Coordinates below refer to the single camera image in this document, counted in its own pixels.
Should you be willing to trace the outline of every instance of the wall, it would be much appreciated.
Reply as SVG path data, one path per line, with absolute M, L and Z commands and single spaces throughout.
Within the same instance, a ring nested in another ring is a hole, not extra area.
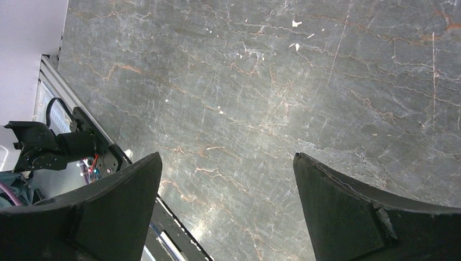
M 0 0 L 0 125 L 30 121 L 42 54 L 57 55 L 68 0 Z

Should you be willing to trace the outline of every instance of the gray marble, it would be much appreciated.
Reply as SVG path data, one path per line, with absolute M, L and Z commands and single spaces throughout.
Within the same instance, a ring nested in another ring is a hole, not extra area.
M 70 0 L 59 71 L 215 260 L 314 260 L 295 152 L 461 207 L 458 2 Z

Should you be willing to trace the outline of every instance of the white speck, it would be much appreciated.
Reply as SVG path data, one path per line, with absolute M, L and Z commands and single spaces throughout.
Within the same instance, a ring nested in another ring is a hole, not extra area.
M 128 158 L 131 158 L 133 156 L 133 152 L 130 149 L 127 149 L 124 151 L 124 153 L 127 155 Z
M 207 148 L 207 151 L 212 150 L 214 148 L 226 148 L 226 147 L 211 147 L 211 148 Z
M 292 26 L 292 27 L 298 27 L 300 24 L 302 24 L 302 22 L 295 22 L 294 19 L 293 19 L 293 21 L 291 22 L 291 26 Z

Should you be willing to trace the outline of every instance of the purple cable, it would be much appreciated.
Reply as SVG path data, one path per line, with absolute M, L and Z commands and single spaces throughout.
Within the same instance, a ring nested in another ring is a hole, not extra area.
M 85 183 L 88 185 L 90 184 L 90 175 L 88 173 L 88 168 L 86 167 L 83 160 L 79 161 L 79 163 L 80 163 L 80 171 L 83 173 L 83 179 L 85 180 Z
M 16 205 L 16 206 L 22 206 L 22 202 L 19 200 L 18 197 L 16 197 L 16 195 L 14 194 L 13 191 L 11 191 L 10 187 L 7 186 L 5 183 L 3 183 L 2 181 L 0 181 L 0 189 L 2 189 L 9 197 L 10 199 L 13 201 L 13 203 Z

